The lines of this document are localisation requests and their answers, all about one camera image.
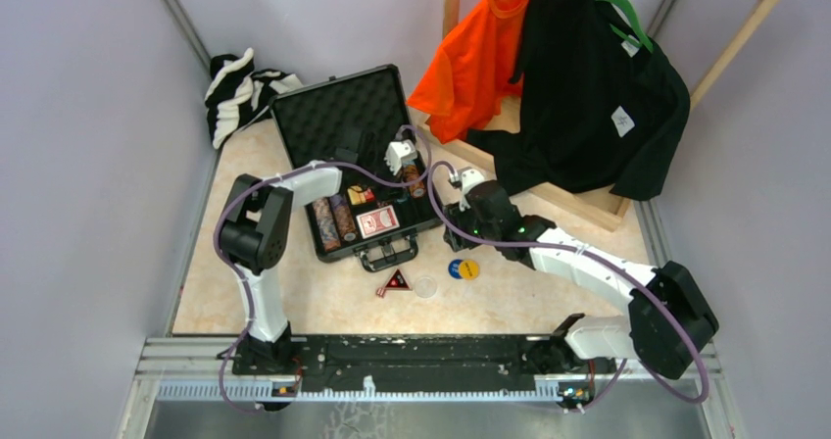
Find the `black poker set case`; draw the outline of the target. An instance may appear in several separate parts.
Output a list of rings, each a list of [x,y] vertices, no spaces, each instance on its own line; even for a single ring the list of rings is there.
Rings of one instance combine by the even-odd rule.
[[[334,148],[346,127],[369,129],[392,140],[399,128],[409,125],[411,118],[406,106],[399,71],[394,65],[370,69],[329,80],[271,99],[269,112],[274,119],[290,164],[299,168],[312,160],[335,161]],[[426,162],[418,155],[417,166],[425,171]],[[341,247],[332,252],[323,250],[312,205],[304,212],[310,225],[318,259],[334,263],[347,257],[356,257],[363,268],[378,272],[414,259],[418,254],[417,237],[440,225],[427,197],[414,199],[408,189],[390,189],[378,186],[353,171],[344,171],[344,186],[340,194],[347,201],[358,237],[353,242],[341,239]],[[371,188],[376,200],[351,206],[347,189],[350,186]],[[374,209],[392,205],[401,226],[378,236],[363,239],[356,217]]]

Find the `orange boxed card deck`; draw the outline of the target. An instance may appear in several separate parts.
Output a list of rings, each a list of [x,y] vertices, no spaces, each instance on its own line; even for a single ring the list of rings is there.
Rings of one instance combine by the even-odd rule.
[[[350,205],[354,207],[372,203],[376,200],[371,188],[363,188],[361,186],[350,186],[347,189],[347,196]]]

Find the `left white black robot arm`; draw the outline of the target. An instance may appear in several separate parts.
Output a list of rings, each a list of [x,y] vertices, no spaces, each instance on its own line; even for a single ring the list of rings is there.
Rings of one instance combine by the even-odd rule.
[[[289,369],[294,360],[291,328],[283,311],[276,266],[285,253],[292,214],[317,201],[328,203],[344,186],[344,171],[403,191],[423,184],[426,173],[413,179],[405,170],[416,166],[418,151],[405,137],[410,125],[399,128],[383,153],[382,165],[389,178],[357,163],[312,160],[273,177],[240,174],[233,181],[213,235],[217,256],[235,273],[239,283],[246,325],[235,342],[255,352],[255,360],[271,374]]]

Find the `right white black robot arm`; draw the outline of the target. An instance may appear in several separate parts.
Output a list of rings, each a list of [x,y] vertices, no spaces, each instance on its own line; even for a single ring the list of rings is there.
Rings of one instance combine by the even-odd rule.
[[[554,333],[552,359],[564,372],[589,360],[636,360],[649,373],[676,380],[694,366],[719,328],[691,272],[669,261],[635,263],[569,235],[553,221],[522,215],[507,191],[481,171],[449,171],[460,199],[444,207],[445,240],[454,250],[489,246],[506,260],[567,279],[614,306],[615,317],[576,314]]]

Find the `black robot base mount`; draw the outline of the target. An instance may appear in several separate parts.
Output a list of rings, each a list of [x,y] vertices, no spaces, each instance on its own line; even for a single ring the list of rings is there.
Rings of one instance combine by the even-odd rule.
[[[290,375],[305,393],[524,393],[539,375],[612,373],[613,360],[583,361],[560,332],[543,335],[346,335],[291,333],[287,355],[246,346],[218,353],[235,375]]]

